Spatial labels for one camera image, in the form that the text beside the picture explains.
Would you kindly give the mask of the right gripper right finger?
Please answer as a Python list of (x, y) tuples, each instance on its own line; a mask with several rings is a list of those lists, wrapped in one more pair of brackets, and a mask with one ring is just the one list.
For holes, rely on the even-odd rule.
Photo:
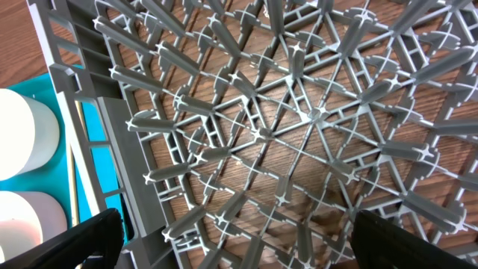
[(475, 267), (367, 210), (356, 214), (351, 247), (361, 269)]

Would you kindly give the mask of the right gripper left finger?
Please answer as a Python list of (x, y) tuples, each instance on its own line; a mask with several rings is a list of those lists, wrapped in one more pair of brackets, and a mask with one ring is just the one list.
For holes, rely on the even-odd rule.
[(115, 208), (91, 217), (1, 264), (1, 269), (115, 268), (124, 244), (122, 218)]

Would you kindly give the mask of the pink bowl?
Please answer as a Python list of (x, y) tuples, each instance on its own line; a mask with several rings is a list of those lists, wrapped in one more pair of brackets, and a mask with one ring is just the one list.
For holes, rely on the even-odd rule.
[(66, 230), (66, 214), (54, 197), (38, 191), (1, 192), (1, 262)]

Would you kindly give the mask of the white bowl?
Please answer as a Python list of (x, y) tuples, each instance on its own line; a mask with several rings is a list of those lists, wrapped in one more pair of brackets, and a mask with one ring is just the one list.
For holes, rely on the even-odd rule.
[(1, 90), (1, 180), (45, 165), (60, 140), (52, 110), (35, 99)]

